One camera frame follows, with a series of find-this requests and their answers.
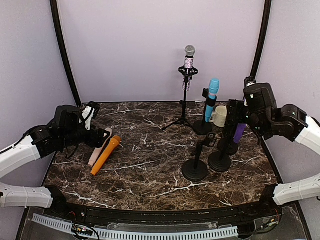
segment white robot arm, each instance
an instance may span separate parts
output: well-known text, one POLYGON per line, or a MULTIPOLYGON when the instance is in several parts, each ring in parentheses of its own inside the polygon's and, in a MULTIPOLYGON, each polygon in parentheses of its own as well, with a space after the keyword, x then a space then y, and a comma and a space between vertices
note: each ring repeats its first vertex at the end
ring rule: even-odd
MULTIPOLYGON (((295 142, 306 146, 320 155, 320 127, 316 121, 306 116, 306 124, 295 142)), ((273 200, 277 205, 320 196, 320 173, 300 181, 279 184, 274 189, 273 200)))
MULTIPOLYGON (((277 108, 268 83, 257 83, 244 90, 247 112, 244 119, 258 137, 265 140, 284 136, 320 155, 320 124, 292 104, 277 108)), ((320 174, 287 184, 267 186, 262 198, 272 198, 280 206, 293 201, 320 196, 320 174)))
MULTIPOLYGON (((69 146, 85 143, 99 148, 108 133, 91 125, 99 105, 90 102, 83 112, 64 105, 56 109, 54 119, 46 126, 27 131, 21 140, 0 151, 0 179, 17 168, 42 159, 69 146)), ((55 201, 64 201, 63 194, 53 186, 23 187, 0 182, 0 207, 50 208, 55 201)))

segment marble table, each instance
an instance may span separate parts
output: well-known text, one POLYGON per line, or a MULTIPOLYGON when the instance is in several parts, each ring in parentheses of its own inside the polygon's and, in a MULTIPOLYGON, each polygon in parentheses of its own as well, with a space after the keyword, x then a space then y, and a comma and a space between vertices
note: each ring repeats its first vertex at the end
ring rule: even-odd
MULTIPOLYGON (((188 102, 187 118, 201 119, 204 104, 188 102)), ((187 126, 161 128, 181 116, 178 102, 102 103, 93 124, 112 128, 122 138, 119 146, 93 176, 88 166, 93 149, 82 144, 66 159, 58 153, 44 185, 55 185, 70 203, 121 210, 181 211, 235 206, 258 201, 266 185, 277 182, 275 173, 258 139, 246 129, 239 151, 232 156, 228 172, 208 167, 208 176, 192 183, 181 173, 191 159, 198 136, 187 126)), ((221 129, 213 128, 217 137, 221 129)), ((201 160, 207 163, 214 148, 203 147, 201 160)))

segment mug handle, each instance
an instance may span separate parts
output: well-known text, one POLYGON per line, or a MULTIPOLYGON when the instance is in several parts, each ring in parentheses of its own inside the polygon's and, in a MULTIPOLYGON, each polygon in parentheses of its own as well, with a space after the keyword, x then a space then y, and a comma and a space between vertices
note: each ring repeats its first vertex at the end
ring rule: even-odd
POLYGON ((213 120, 213 116, 217 115, 217 113, 214 111, 210 117, 210 120, 209 120, 209 123, 213 123, 214 120, 213 120))

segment black frame pole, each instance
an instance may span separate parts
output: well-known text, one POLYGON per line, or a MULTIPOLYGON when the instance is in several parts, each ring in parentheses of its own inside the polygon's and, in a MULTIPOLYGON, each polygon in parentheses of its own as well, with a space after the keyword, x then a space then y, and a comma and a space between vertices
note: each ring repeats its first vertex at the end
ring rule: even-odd
POLYGON ((256 79, 262 52, 264 49, 264 44, 266 40, 267 35, 267 29, 268 29, 268 23, 269 23, 269 17, 271 12, 271 3, 272 0, 265 0, 264 2, 264 10, 263 10, 263 16, 262 16, 262 23, 261 23, 261 29, 260 29, 260 35, 258 44, 256 46, 256 52, 252 64, 252 69, 250 73, 250 77, 253 77, 253 80, 256 79))
POLYGON ((54 29, 55 29, 55 34, 56 34, 56 39, 58 41, 59 49, 60 49, 60 54, 64 66, 64 70, 66 73, 66 77, 68 78, 68 82, 72 91, 72 95, 75 101, 75 104, 80 107, 82 105, 79 92, 76 86, 76 82, 74 79, 74 76, 72 74, 68 54, 67 54, 67 49, 65 45, 65 40, 61 28, 61 22, 59 18, 59 9, 58 9, 58 3, 57 0, 50 0, 50 5, 51 5, 51 12, 52 12, 52 18, 53 18, 53 24, 54 24, 54 29))

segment mug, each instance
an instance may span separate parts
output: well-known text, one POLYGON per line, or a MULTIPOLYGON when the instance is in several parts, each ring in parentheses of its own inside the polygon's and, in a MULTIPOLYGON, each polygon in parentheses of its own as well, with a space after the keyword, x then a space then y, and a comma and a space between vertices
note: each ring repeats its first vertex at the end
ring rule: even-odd
POLYGON ((226 123, 227 113, 228 111, 226 106, 217 106, 215 111, 212 113, 209 122, 213 123, 219 128, 223 128, 226 123))

